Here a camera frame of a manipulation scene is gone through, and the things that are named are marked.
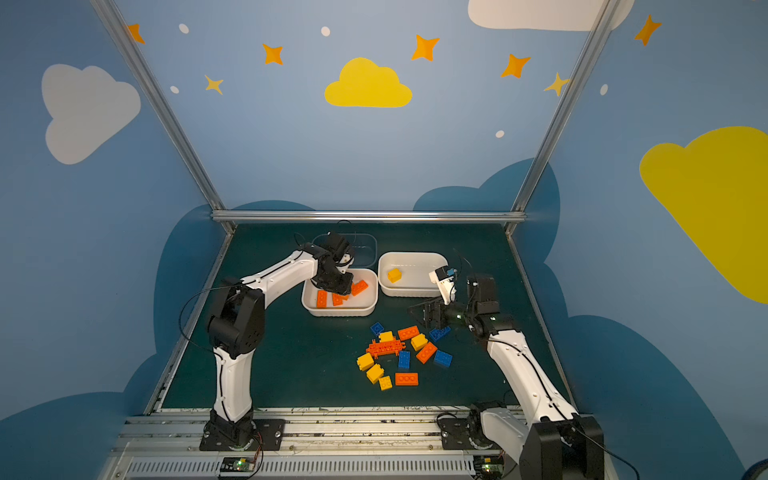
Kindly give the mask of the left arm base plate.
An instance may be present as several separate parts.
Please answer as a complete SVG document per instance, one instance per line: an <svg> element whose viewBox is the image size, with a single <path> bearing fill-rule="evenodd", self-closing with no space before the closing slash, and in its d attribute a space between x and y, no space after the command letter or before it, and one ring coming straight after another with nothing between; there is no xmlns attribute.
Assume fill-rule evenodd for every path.
<svg viewBox="0 0 768 480"><path fill-rule="evenodd" d="M203 429L200 451L278 451L286 422L283 419L243 419L232 424L209 420Z"/></svg>

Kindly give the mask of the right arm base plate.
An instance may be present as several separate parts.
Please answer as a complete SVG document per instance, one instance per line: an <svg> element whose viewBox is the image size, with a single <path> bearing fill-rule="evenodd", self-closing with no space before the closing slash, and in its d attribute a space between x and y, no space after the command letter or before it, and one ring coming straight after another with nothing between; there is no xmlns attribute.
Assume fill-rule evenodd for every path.
<svg viewBox="0 0 768 480"><path fill-rule="evenodd" d="M436 424L444 450L498 449L498 446L483 434L475 420L446 416L438 418Z"/></svg>

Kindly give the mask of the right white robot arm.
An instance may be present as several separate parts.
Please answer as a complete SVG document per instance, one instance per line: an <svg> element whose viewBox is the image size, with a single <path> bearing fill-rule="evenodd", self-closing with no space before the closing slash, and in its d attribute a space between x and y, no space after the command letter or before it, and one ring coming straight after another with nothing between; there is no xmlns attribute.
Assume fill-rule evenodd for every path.
<svg viewBox="0 0 768 480"><path fill-rule="evenodd" d="M500 450L522 479L603 479L604 435L596 419L580 414L549 379L512 316L500 310L495 280L468 276L465 303L456 300L458 274L430 272L438 297L425 303L426 326L464 324L511 387L522 415L500 402L481 402L464 417L443 413L436 423L445 450Z"/></svg>

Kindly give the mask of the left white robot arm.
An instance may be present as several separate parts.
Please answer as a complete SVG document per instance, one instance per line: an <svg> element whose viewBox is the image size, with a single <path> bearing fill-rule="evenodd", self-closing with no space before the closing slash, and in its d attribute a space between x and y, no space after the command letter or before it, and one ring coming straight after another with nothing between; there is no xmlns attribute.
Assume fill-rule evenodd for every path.
<svg viewBox="0 0 768 480"><path fill-rule="evenodd" d="M223 283L206 326L216 361L216 399L204 429L212 448L244 450L256 437L251 367L265 335L269 305L307 280L330 293L350 294L353 260L349 241L331 232L319 245L304 243L258 273Z"/></svg>

